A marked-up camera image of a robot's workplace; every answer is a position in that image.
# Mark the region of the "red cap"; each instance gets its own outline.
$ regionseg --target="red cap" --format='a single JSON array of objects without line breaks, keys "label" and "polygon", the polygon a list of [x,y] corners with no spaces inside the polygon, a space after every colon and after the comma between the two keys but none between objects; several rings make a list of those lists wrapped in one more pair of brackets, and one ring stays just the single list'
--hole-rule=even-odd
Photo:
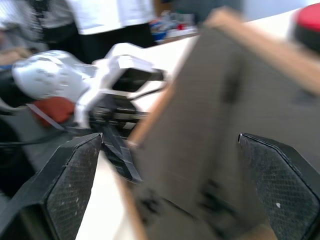
[{"label": "red cap", "polygon": [[296,23],[301,27],[320,32],[320,3],[301,9],[296,16]]}]

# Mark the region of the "red object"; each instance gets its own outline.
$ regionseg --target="red object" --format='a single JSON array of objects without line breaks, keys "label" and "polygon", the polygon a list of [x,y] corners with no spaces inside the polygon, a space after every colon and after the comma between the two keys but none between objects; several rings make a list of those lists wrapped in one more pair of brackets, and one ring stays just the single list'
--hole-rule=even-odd
[{"label": "red object", "polygon": [[176,29],[178,29],[178,30],[184,30],[184,29],[185,29],[185,25],[182,24],[182,23],[180,23],[180,24],[176,27]]},{"label": "red object", "polygon": [[296,24],[320,32],[320,3],[301,9],[296,16]]},{"label": "red object", "polygon": [[[62,124],[67,121],[75,110],[73,102],[60,96],[53,96],[44,100],[38,100],[33,102],[33,104],[58,124]],[[43,126],[51,126],[41,116],[36,113],[34,113],[34,115]]]}]

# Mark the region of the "wire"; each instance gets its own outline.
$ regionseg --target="wire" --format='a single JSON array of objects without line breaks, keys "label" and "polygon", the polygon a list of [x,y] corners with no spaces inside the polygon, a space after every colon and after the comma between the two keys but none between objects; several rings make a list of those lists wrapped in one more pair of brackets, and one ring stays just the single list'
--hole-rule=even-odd
[{"label": "wire", "polygon": [[65,133],[66,131],[56,131],[53,134],[50,134],[45,137],[41,137],[31,141],[8,141],[8,142],[0,142],[0,148],[8,148],[8,147],[18,147],[18,146],[26,146],[26,145],[36,145],[48,142],[59,137],[61,134]]},{"label": "wire", "polygon": [[45,114],[41,109],[39,109],[36,105],[34,104],[26,104],[28,108],[30,108],[35,114],[43,118],[45,121],[47,121],[51,126],[55,127],[58,130],[64,130],[64,128],[57,123],[55,120],[53,120],[51,117],[49,117],[47,114]]},{"label": "wire", "polygon": [[165,87],[166,87],[166,85],[164,85],[164,86],[162,86],[162,87],[159,87],[159,88],[157,88],[157,89],[151,90],[151,91],[144,92],[144,93],[142,93],[142,94],[140,94],[140,95],[130,97],[130,98],[128,98],[128,99],[129,99],[129,101],[134,101],[134,100],[140,99],[140,98],[142,98],[142,97],[145,97],[145,96],[147,96],[147,95],[157,93],[157,92],[163,90]]}]

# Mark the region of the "blue object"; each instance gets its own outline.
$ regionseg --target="blue object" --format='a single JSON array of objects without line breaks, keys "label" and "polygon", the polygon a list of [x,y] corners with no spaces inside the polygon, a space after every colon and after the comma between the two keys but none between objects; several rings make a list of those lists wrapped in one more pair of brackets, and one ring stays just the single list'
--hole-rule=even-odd
[{"label": "blue object", "polygon": [[12,68],[12,65],[0,65],[0,69],[11,69]]},{"label": "blue object", "polygon": [[156,42],[163,40],[167,35],[167,31],[164,30],[164,25],[161,21],[150,23],[150,29],[152,32],[153,39]]}]

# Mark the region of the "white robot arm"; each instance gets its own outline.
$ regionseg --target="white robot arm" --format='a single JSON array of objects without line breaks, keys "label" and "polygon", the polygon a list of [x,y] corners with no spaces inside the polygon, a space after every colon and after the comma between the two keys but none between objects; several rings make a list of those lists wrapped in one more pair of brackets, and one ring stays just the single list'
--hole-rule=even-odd
[{"label": "white robot arm", "polygon": [[68,52],[52,50],[18,61],[9,72],[0,72],[0,114],[13,114],[34,100],[64,97],[75,103],[72,134],[103,133],[109,161],[126,179],[139,182],[130,150],[122,134],[126,123],[134,124],[144,114],[127,96],[147,81],[163,80],[163,74],[148,60],[146,51],[129,43],[115,45],[97,68]]}]

